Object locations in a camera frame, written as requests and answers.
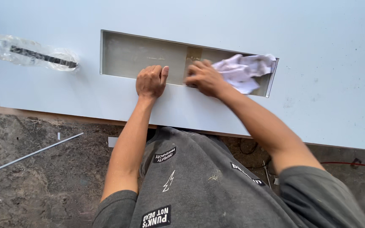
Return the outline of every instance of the dirty floor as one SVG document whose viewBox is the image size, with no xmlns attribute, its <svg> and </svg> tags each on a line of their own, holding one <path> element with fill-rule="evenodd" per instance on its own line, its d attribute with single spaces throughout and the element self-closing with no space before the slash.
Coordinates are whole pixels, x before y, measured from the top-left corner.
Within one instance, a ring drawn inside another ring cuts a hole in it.
<svg viewBox="0 0 365 228">
<path fill-rule="evenodd" d="M 66 123 L 58 120 L 0 114 L 0 166 L 19 157 L 84 132 L 58 146 L 0 169 L 0 227 L 91 227 L 98 206 L 112 148 L 108 137 L 118 137 L 121 126 Z M 235 158 L 268 183 L 263 161 L 269 156 L 251 139 L 220 137 Z M 365 163 L 365 151 L 308 146 L 319 161 Z M 365 167 L 325 164 L 333 176 L 353 192 L 365 212 Z M 269 180 L 276 193 L 274 171 Z"/>
</svg>

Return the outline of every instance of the rectangular cutout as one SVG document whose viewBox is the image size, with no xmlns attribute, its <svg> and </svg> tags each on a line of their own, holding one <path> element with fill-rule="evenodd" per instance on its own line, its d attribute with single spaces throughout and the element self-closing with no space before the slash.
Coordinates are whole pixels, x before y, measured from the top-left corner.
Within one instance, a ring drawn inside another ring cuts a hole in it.
<svg viewBox="0 0 365 228">
<path fill-rule="evenodd" d="M 146 66 L 162 65 L 170 67 L 168 84 L 185 86 L 187 67 L 193 61 L 208 59 L 218 62 L 236 54 L 253 55 L 101 30 L 101 74 L 104 75 L 136 78 Z M 251 95 L 270 95 L 275 69 L 270 74 L 255 77 L 260 88 Z"/>
</svg>

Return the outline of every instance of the right hand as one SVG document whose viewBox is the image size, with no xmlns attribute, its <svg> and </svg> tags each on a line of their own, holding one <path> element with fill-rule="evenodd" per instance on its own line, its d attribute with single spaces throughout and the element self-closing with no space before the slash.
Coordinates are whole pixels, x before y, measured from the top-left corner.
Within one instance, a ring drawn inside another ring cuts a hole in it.
<svg viewBox="0 0 365 228">
<path fill-rule="evenodd" d="M 219 98 L 219 95 L 231 86 L 223 80 L 223 77 L 211 65 L 210 61 L 195 61 L 188 66 L 188 77 L 185 84 L 196 85 L 200 92 L 206 96 Z"/>
</svg>

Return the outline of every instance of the man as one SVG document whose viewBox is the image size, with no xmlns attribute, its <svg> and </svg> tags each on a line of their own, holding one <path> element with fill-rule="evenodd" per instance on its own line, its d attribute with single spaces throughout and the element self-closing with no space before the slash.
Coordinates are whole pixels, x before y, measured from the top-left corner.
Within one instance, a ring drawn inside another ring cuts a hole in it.
<svg viewBox="0 0 365 228">
<path fill-rule="evenodd" d="M 225 103 L 271 155 L 280 197 L 215 138 L 171 127 L 146 143 L 150 113 L 169 68 L 148 66 L 138 103 L 112 152 L 93 227 L 365 227 L 349 189 L 332 177 L 274 114 L 225 82 L 209 61 L 187 84 Z M 138 176 L 143 180 L 138 194 Z"/>
</svg>

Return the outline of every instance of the gray t-shirt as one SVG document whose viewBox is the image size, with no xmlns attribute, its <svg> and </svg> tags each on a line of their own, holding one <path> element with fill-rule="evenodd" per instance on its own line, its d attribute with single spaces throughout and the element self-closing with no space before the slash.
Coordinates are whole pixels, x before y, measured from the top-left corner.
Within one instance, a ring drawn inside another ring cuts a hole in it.
<svg viewBox="0 0 365 228">
<path fill-rule="evenodd" d="M 159 128 L 145 149 L 139 196 L 115 192 L 93 227 L 365 227 L 349 189 L 326 171 L 281 172 L 278 197 L 215 138 Z"/>
</svg>

